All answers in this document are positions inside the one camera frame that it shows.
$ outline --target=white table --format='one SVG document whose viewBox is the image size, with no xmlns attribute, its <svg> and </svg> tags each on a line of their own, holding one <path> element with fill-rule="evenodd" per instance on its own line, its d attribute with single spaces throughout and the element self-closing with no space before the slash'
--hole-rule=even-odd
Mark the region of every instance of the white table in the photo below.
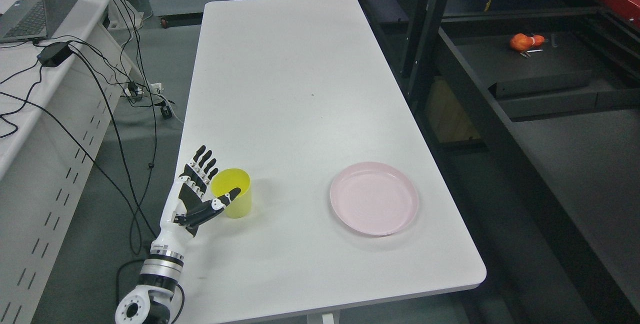
<svg viewBox="0 0 640 324">
<path fill-rule="evenodd" d="M 205 7 L 178 167 L 202 144 L 252 177 L 253 210 L 190 242 L 179 322 L 250 322 L 471 289 L 486 269 L 357 0 Z M 403 231 L 371 237 L 333 213 L 345 167 L 414 183 Z"/>
<path fill-rule="evenodd" d="M 2 12 L 15 0 L 0 0 Z M 54 37 L 71 34 L 98 47 L 112 64 L 120 65 L 121 49 L 101 25 L 110 0 L 78 0 Z M 42 48 L 24 44 L 0 45 L 0 80 L 36 62 Z M 82 47 L 89 61 L 111 82 L 123 81 L 96 54 Z M 124 71 L 137 73 L 126 55 Z M 0 91 L 24 98 L 38 80 L 39 66 L 0 85 Z M 119 87 L 99 76 L 114 109 Z M 42 82 L 30 101 L 52 112 L 90 155 L 95 157 L 110 116 L 96 82 L 74 55 L 57 68 L 43 68 Z M 21 102 L 0 96 L 0 112 Z M 0 139 L 0 321 L 28 323 L 53 268 L 80 194 L 92 167 L 78 146 L 48 115 L 26 105 L 7 116 L 19 130 Z M 0 133 L 11 126 L 0 123 Z"/>
</svg>

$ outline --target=orange toy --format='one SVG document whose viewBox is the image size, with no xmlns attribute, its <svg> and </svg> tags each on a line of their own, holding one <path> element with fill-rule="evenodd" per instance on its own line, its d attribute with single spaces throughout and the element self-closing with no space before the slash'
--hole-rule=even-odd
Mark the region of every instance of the orange toy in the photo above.
<svg viewBox="0 0 640 324">
<path fill-rule="evenodd" d="M 544 37 L 540 35 L 526 36 L 525 34 L 517 34 L 509 42 L 509 46 L 515 51 L 521 53 L 530 48 L 537 48 L 544 43 Z"/>
</svg>

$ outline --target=plastic cup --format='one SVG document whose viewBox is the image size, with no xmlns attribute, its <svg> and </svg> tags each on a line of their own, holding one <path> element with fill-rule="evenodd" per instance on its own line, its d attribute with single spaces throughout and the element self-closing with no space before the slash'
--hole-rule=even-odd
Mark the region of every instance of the plastic cup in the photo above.
<svg viewBox="0 0 640 324">
<path fill-rule="evenodd" d="M 251 178 L 242 169 L 220 171 L 211 180 L 211 191 L 218 197 L 240 188 L 240 194 L 226 207 L 224 213 L 233 219 L 243 217 L 251 211 Z"/>
</svg>

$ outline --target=robotic arm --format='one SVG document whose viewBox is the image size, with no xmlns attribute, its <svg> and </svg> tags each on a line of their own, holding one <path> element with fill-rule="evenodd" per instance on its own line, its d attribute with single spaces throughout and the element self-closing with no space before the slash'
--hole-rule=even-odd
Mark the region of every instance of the robotic arm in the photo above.
<svg viewBox="0 0 640 324">
<path fill-rule="evenodd" d="M 202 201 L 217 174 L 211 150 L 201 146 L 174 181 L 160 219 L 160 235 L 151 243 L 137 286 L 120 301 L 116 324 L 167 324 L 170 302 L 182 273 L 187 242 L 198 227 L 213 219 L 240 194 L 240 188 L 215 199 Z"/>
</svg>

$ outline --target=laptop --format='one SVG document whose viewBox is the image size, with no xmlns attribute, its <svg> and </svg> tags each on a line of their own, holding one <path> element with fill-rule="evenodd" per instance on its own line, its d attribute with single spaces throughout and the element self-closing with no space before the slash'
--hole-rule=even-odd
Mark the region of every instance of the laptop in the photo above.
<svg viewBox="0 0 640 324">
<path fill-rule="evenodd" d="M 0 43 L 53 36 L 77 0 L 18 0 L 0 16 Z"/>
</svg>

